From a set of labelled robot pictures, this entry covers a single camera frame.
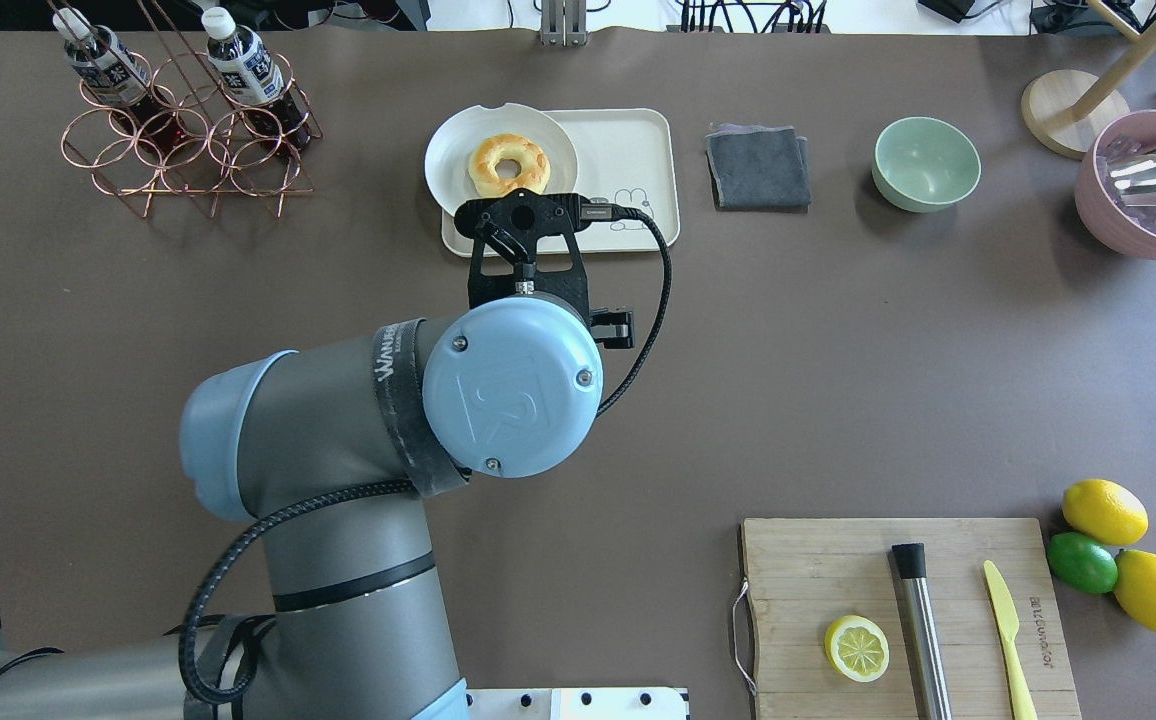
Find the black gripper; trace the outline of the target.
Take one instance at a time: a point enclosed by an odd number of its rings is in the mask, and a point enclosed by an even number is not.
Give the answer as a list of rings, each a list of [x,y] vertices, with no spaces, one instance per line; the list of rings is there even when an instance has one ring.
[[[636,346],[636,316],[632,307],[598,307],[591,311],[590,333],[596,346],[628,350]]]

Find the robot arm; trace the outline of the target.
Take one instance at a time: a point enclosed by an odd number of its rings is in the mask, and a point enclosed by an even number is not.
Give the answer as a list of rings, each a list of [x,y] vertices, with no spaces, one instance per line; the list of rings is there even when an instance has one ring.
[[[12,653],[0,614],[0,719],[464,719],[423,502],[572,455],[614,322],[517,294],[213,374],[181,466],[246,528],[157,641]]]

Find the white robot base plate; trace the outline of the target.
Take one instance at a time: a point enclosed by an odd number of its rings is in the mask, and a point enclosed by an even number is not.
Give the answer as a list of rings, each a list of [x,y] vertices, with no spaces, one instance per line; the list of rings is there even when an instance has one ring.
[[[689,719],[688,691],[673,686],[469,689],[470,719]]]

